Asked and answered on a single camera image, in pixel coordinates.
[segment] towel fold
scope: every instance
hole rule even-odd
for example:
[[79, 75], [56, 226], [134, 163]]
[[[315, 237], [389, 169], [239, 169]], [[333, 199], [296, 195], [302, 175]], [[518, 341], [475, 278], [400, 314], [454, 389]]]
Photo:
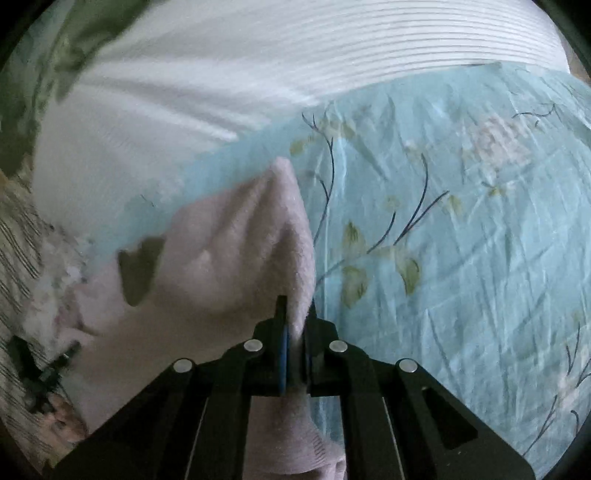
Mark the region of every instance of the towel fold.
[[279, 158], [261, 177], [175, 215], [137, 306], [125, 301], [116, 261], [77, 287], [59, 340], [84, 348], [64, 384], [93, 432], [175, 359], [211, 361], [249, 339], [287, 295], [296, 386], [283, 398], [253, 399], [243, 478], [342, 479], [344, 452], [321, 436], [297, 386], [313, 291], [306, 211], [290, 162]]

